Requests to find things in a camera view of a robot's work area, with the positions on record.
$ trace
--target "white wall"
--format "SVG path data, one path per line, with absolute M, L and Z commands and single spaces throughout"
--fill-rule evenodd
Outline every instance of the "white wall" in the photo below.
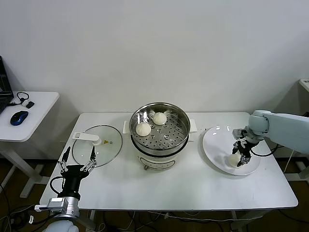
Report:
M 81 112 L 155 101 L 297 113 L 308 8 L 306 0 L 7 0 L 0 54 L 14 89 L 60 93 L 37 132 L 51 130 L 43 150 L 65 141 Z

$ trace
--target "blue mouse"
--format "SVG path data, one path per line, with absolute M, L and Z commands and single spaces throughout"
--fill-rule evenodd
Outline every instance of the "blue mouse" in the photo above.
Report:
M 18 126 L 20 124 L 22 124 L 22 122 L 26 119 L 26 117 L 28 116 L 29 112 L 28 111 L 19 111 L 17 113 L 15 113 L 12 117 L 11 117 L 11 124 L 13 126 Z

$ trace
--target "gray floor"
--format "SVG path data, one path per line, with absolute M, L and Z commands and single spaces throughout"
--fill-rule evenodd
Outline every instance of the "gray floor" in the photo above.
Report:
M 50 175 L 56 163 L 48 163 L 45 165 L 42 170 L 42 175 Z M 279 162 L 281 167 L 284 167 L 286 162 Z M 11 164 L 5 160 L 0 159 L 0 181 L 4 179 L 9 169 L 11 168 Z M 296 165 L 292 162 L 287 170 L 288 173 L 298 172 Z M 5 187 L 5 191 L 9 198 L 10 208 L 14 209 L 16 207 L 22 205 L 29 204 L 38 204 L 41 194 L 44 191 L 44 186 L 36 185 L 32 190 L 31 194 L 27 199 L 19 198 L 19 194 L 27 182 L 27 177 L 20 171 L 16 170 Z M 309 222 L 309 186 L 306 182 L 291 182 L 290 183 L 294 193 L 296 194 L 299 205 L 293 209 L 286 209 L 283 212 L 291 217 L 305 220 Z M 8 208 L 7 203 L 4 198 L 3 193 L 0 195 L 0 218 L 7 214 Z M 87 216 L 87 211 L 81 211 L 81 213 Z M 106 223 L 109 227 L 104 231 L 113 231 L 112 227 L 116 228 L 126 228 L 130 223 L 131 219 L 128 215 L 128 212 L 124 211 L 108 211 L 96 212 L 95 222 L 97 225 L 103 222 L 103 218 L 105 214 Z M 214 219 L 226 219 L 231 218 L 230 212 L 222 211 L 222 212 L 201 212 L 197 216 L 189 216 L 184 212 L 174 212 L 174 214 L 178 217 L 185 218 L 214 218 Z M 36 213 L 33 212 L 34 220 L 41 220 L 47 216 L 47 212 L 44 213 Z M 148 212 L 136 212 L 135 214 L 135 223 L 136 228 L 141 226 L 139 220 L 144 224 L 151 221 L 150 213 Z M 206 224 L 196 223 L 196 222 L 182 222 L 175 218 L 164 219 L 163 217 L 159 217 L 155 222 L 149 224 L 153 226 L 159 232 L 165 231 L 179 231 L 179 232 L 201 232 L 201 231 L 210 231 L 210 232 L 220 232 L 221 229 L 217 223 L 209 222 Z M 80 232 L 85 231 L 85 228 L 78 225 L 80 228 Z M 224 232 L 230 231 L 230 222 L 221 222 L 220 226 L 222 227 Z M 20 229 L 20 232 L 30 232 L 36 229 L 37 226 L 27 225 L 24 228 Z M 281 232 L 308 232 L 309 231 L 309 223 L 297 222 L 292 219 L 289 219 L 282 215 L 278 210 L 273 210 L 270 213 L 266 214 L 263 218 L 257 219 L 251 222 L 248 226 L 250 232 L 270 232 L 270 231 L 281 231 Z M 128 229 L 129 231 L 134 231 L 134 223 Z M 150 232 L 155 231 L 149 227 L 143 227 L 140 232 Z

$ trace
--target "white desk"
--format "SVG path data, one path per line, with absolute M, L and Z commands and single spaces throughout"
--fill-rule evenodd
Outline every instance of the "white desk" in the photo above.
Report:
M 28 140 L 39 124 L 45 118 L 49 110 L 53 107 L 59 94 L 56 92 L 29 92 L 30 100 L 35 104 L 30 109 L 22 105 L 8 106 L 0 113 L 0 144 L 1 154 L 8 159 L 13 167 L 2 182 L 2 186 L 5 186 L 15 168 L 19 168 L 27 176 L 29 181 L 27 182 L 24 190 L 20 194 L 20 197 L 27 198 L 34 184 L 47 184 L 49 177 L 40 176 L 39 173 L 43 168 L 43 165 L 37 165 L 35 169 L 31 168 L 14 150 L 11 142 L 24 142 Z M 16 96 L 17 92 L 14 92 L 15 98 L 13 102 L 20 102 Z M 29 112 L 28 117 L 19 126 L 12 126 L 10 119 L 14 113 L 25 110 Z
M 217 169 L 206 158 L 201 139 L 205 129 L 217 125 L 243 128 L 247 113 L 188 113 L 195 119 L 197 139 L 188 143 L 168 170 L 144 170 L 138 151 L 128 135 L 123 146 L 109 164 L 95 168 L 80 186 L 79 208 L 96 210 L 243 210 L 295 207 L 298 204 L 291 187 L 273 156 L 263 158 L 259 168 L 248 176 L 233 176 Z M 64 148 L 73 145 L 73 132 L 95 125 L 111 125 L 120 132 L 131 113 L 83 113 L 78 118 Z M 270 152 L 265 141 L 257 151 Z M 68 164 L 76 164 L 70 153 Z M 60 175 L 55 167 L 52 177 Z M 61 190 L 61 181 L 53 183 Z M 40 203 L 56 197 L 47 185 Z

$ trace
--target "lid handle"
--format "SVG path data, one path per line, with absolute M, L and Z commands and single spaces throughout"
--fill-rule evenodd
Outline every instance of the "lid handle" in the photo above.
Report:
M 98 146 L 102 143 L 100 137 L 95 134 L 75 132 L 72 139 L 92 141 L 93 146 Z

